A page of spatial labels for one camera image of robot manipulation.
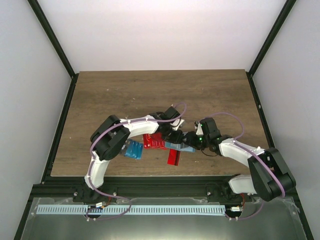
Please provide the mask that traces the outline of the black credit card pile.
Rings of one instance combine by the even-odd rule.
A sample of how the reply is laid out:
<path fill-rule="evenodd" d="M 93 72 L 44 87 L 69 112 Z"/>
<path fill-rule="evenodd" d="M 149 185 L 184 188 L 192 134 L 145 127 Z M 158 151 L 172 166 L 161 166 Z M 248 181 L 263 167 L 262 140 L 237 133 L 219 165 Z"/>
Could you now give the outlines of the black credit card pile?
<path fill-rule="evenodd" d="M 119 155 L 126 156 L 129 144 L 124 144 L 119 152 Z"/>

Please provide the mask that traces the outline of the blue card holder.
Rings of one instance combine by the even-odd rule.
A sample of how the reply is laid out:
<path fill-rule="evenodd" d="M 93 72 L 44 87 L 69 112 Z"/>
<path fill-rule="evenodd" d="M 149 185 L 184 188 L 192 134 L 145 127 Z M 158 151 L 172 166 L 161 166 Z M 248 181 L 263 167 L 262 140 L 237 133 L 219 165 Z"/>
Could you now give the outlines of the blue card holder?
<path fill-rule="evenodd" d="M 193 147 L 188 146 L 185 143 L 175 144 L 175 143 L 170 143 L 165 141 L 164 146 L 168 149 L 172 149 L 180 152 L 194 153 L 196 151 Z"/>

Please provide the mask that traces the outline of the red credit card pile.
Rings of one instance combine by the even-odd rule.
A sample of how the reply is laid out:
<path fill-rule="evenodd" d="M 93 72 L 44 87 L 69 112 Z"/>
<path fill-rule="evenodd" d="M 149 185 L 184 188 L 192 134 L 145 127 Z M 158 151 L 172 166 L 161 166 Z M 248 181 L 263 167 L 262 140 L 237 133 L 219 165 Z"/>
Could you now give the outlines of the red credit card pile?
<path fill-rule="evenodd" d="M 166 150 L 165 141 L 162 139 L 160 132 L 143 135 L 143 146 L 145 149 Z"/>

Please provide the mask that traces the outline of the grey metal base plate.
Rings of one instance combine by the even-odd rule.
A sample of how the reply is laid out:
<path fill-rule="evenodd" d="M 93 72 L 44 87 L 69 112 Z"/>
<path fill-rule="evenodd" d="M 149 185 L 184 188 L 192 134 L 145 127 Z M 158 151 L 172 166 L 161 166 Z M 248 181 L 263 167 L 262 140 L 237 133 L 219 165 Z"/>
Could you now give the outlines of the grey metal base plate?
<path fill-rule="evenodd" d="M 305 240 L 291 198 L 245 204 L 239 219 L 228 206 L 194 198 L 137 198 L 105 209 L 67 198 L 35 199 L 23 240 Z"/>

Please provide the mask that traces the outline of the black right frame post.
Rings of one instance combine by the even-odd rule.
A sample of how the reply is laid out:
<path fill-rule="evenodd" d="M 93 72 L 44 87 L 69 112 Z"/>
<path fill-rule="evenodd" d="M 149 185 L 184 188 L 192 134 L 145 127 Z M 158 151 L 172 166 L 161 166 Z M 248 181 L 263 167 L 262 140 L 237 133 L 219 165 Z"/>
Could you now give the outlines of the black right frame post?
<path fill-rule="evenodd" d="M 274 42 L 276 36 L 281 30 L 283 24 L 285 23 L 287 17 L 289 16 L 292 8 L 294 7 L 297 0 L 286 0 L 282 9 L 280 10 L 275 22 L 273 23 L 266 39 L 264 40 L 256 58 L 254 59 L 249 71 L 247 72 L 249 76 L 254 76 L 258 70 L 260 64 L 262 63 L 264 57 L 266 56 L 268 50 L 270 49 L 272 43 Z"/>

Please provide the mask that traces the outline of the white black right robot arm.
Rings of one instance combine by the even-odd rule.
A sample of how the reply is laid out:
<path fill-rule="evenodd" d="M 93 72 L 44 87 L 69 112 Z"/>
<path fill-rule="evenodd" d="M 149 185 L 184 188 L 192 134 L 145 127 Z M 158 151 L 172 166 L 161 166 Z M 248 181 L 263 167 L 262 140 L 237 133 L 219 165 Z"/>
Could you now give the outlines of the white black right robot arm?
<path fill-rule="evenodd" d="M 237 175 L 222 188 L 225 200 L 232 202 L 240 194 L 251 194 L 270 202 L 284 197 L 296 187 L 296 179 L 278 149 L 253 147 L 229 135 L 222 135 L 211 117 L 195 125 L 195 131 L 186 133 L 182 138 L 184 144 L 199 151 L 209 149 L 249 168 L 249 175 Z"/>

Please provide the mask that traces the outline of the black front frame rail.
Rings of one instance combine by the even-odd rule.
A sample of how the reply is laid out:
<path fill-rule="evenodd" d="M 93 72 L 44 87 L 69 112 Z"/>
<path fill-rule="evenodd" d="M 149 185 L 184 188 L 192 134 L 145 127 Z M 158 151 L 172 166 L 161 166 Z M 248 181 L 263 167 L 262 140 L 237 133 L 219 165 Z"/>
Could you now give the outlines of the black front frame rail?
<path fill-rule="evenodd" d="M 232 193 L 229 175 L 222 176 L 109 176 L 99 190 L 109 195 L 133 198 L 208 198 L 211 202 L 239 201 Z M 48 177 L 32 187 L 31 198 L 73 198 L 94 203 L 106 197 L 90 189 L 82 177 Z"/>

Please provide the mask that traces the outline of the blue credit card pile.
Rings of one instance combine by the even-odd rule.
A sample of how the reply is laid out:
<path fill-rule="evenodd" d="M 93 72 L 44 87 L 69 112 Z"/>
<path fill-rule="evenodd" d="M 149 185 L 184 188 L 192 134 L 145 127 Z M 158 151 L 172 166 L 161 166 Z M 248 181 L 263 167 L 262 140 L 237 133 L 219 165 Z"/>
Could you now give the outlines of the blue credit card pile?
<path fill-rule="evenodd" d="M 129 139 L 126 143 L 125 157 L 140 160 L 142 157 L 144 145 L 138 141 Z"/>

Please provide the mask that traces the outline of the single red credit card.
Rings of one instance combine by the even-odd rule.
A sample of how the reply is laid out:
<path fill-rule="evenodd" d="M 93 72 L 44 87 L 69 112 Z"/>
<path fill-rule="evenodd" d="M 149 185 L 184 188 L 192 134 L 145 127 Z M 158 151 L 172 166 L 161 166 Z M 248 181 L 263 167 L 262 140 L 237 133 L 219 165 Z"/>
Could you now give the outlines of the single red credit card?
<path fill-rule="evenodd" d="M 181 152 L 179 150 L 170 149 L 167 164 L 172 166 L 178 166 Z"/>

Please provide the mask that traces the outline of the black left frame post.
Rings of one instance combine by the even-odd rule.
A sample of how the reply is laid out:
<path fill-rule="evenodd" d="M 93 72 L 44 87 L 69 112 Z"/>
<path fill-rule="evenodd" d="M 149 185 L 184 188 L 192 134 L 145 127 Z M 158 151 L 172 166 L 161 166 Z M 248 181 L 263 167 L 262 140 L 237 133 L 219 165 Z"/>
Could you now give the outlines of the black left frame post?
<path fill-rule="evenodd" d="M 53 46 L 55 52 L 57 53 L 61 63 L 63 64 L 65 70 L 67 71 L 68 75 L 74 79 L 76 73 L 65 54 L 54 30 L 52 29 L 50 22 L 48 21 L 40 3 L 38 0 L 27 0 L 29 6 L 31 7 L 32 11 L 34 12 L 36 18 L 38 19 L 42 29 L 44 30 L 46 36 L 48 37 L 51 45 Z"/>

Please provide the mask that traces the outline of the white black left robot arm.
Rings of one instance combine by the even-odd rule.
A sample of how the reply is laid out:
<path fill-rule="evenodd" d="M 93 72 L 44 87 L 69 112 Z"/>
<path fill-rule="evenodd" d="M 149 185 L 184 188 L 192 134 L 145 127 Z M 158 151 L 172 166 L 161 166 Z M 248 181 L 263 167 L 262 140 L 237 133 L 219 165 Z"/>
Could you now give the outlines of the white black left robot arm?
<path fill-rule="evenodd" d="M 102 196 L 100 188 L 104 183 L 105 172 L 112 159 L 122 150 L 129 138 L 154 134 L 159 127 L 168 124 L 169 129 L 176 131 L 172 126 L 176 120 L 181 120 L 186 112 L 185 106 L 182 113 L 174 107 L 169 107 L 165 112 L 150 113 L 146 116 L 133 119 L 120 119 L 110 115 L 90 137 L 89 149 L 91 159 L 84 181 L 87 185 L 84 195 L 89 201 L 97 202 Z"/>

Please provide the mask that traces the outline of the black frame post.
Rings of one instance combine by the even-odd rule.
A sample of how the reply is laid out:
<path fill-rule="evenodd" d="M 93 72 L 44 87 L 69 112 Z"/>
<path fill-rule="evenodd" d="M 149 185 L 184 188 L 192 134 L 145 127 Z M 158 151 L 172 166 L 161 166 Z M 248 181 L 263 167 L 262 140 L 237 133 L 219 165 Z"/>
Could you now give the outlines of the black frame post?
<path fill-rule="evenodd" d="M 57 53 L 61 63 L 63 64 L 65 70 L 67 71 L 68 75 L 74 79 L 76 73 L 65 54 L 54 30 L 52 29 L 50 22 L 48 21 L 40 3 L 38 0 L 27 0 L 29 6 L 31 7 L 32 11 L 34 12 L 36 18 L 38 19 L 42 29 L 44 30 L 46 36 L 48 37 L 51 45 L 53 46 L 55 52 Z"/>
<path fill-rule="evenodd" d="M 286 0 L 282 9 L 280 10 L 275 22 L 273 23 L 266 39 L 264 40 L 256 58 L 254 59 L 249 71 L 247 72 L 249 76 L 254 76 L 258 70 L 260 64 L 262 63 L 264 57 L 266 56 L 268 50 L 270 49 L 272 43 L 274 42 L 276 36 L 281 30 L 283 24 L 285 23 L 287 17 L 289 16 L 292 8 L 294 7 L 297 0 Z"/>

